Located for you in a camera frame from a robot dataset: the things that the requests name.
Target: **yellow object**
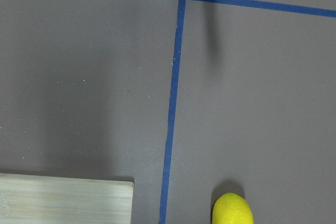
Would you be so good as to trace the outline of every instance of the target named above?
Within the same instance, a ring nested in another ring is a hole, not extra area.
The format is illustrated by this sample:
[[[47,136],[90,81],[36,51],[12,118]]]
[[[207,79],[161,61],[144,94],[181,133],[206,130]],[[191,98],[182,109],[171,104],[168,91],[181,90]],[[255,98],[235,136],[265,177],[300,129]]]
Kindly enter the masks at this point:
[[[215,203],[212,224],[254,224],[253,214],[245,199],[227,193]]]

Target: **gray floor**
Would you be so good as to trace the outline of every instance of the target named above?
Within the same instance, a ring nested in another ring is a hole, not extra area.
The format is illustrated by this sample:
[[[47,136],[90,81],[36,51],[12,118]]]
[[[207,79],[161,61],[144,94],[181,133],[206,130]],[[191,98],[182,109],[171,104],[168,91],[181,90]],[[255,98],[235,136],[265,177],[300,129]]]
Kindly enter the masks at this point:
[[[157,223],[177,1],[1,0],[0,172],[131,180],[132,223]],[[255,223],[336,222],[335,32],[187,1],[166,223],[226,191]]]

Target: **wood grain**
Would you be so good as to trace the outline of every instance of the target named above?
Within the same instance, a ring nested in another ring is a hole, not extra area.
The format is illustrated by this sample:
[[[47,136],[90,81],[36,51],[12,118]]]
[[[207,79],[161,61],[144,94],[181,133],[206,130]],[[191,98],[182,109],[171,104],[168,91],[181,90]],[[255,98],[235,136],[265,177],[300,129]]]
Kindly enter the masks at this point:
[[[1,224],[129,224],[133,183],[0,174]]]

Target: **wood plank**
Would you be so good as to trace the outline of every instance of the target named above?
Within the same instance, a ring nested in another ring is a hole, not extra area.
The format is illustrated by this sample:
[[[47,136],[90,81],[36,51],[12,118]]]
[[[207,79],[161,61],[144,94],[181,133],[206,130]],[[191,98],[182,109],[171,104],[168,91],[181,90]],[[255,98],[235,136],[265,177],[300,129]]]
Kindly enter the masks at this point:
[[[0,173],[1,224],[129,224],[133,183]]]

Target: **blue line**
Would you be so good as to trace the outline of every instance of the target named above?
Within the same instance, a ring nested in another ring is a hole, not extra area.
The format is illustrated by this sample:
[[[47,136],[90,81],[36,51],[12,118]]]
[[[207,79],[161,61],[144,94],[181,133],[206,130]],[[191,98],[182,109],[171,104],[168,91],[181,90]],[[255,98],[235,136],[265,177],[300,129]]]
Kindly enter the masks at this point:
[[[171,81],[169,112],[168,112],[168,133],[164,152],[159,224],[166,223],[170,166],[172,161],[172,149],[173,149],[175,114],[176,114],[177,87],[178,87],[178,77],[180,74],[180,59],[182,49],[185,4],[186,0],[178,0],[177,29],[175,32],[172,81]]]
[[[319,9],[299,5],[287,5],[287,4],[257,1],[257,0],[194,0],[194,1],[202,1],[202,2],[210,2],[226,5],[238,5],[259,9],[279,10],[282,12],[302,13],[302,14],[336,18],[336,10]]]

